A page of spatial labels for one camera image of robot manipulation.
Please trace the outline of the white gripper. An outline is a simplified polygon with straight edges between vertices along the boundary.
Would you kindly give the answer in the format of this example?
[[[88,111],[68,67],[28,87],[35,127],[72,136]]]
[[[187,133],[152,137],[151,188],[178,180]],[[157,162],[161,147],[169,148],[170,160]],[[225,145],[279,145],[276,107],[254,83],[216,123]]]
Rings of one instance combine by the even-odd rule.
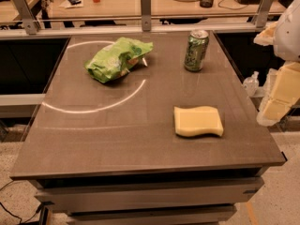
[[[273,44],[275,56],[293,61],[286,62],[278,71],[270,71],[264,84],[265,94],[256,120],[259,125],[269,127],[279,122],[300,99],[300,0],[293,0],[277,22],[254,38],[254,43]]]

